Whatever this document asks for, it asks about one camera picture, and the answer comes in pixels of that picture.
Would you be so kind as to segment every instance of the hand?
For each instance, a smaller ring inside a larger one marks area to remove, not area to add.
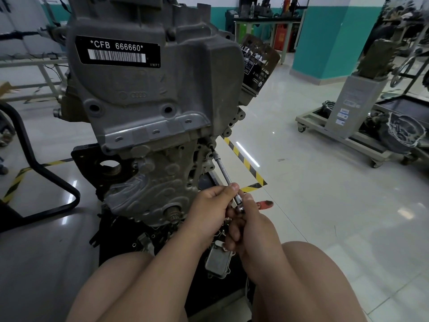
[[[207,249],[212,243],[214,235],[226,218],[227,210],[233,212],[231,202],[239,189],[237,183],[232,183],[229,186],[214,186],[200,191],[196,196],[182,228],[195,235],[203,249]]]
[[[276,269],[287,263],[282,244],[273,223],[258,210],[252,196],[239,194],[243,198],[244,215],[228,211],[230,218],[229,232],[225,248],[240,255],[244,270],[255,283],[263,282]]]

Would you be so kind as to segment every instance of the thigh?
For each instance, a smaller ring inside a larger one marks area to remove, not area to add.
[[[79,291],[66,322],[96,322],[152,259],[148,253],[132,252],[107,260]]]
[[[335,322],[364,322],[363,310],[340,268],[322,250],[305,242],[282,245],[300,281]],[[267,321],[263,298],[256,288],[252,321]]]

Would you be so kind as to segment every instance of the person's left hand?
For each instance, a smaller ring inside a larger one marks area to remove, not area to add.
[[[195,235],[198,242],[206,249],[219,231],[227,210],[233,210],[231,201],[240,187],[237,183],[228,186],[214,186],[200,191],[190,207],[182,228]]]

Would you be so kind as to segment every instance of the person's right hand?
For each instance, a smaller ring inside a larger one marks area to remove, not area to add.
[[[287,260],[273,223],[259,212],[249,193],[243,195],[240,191],[239,194],[245,214],[240,217],[228,211],[233,220],[229,224],[225,248],[238,252],[247,275],[258,285],[276,270],[284,269]]]

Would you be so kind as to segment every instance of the barcode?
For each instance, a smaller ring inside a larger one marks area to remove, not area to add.
[[[146,54],[88,49],[90,59],[146,63]]]

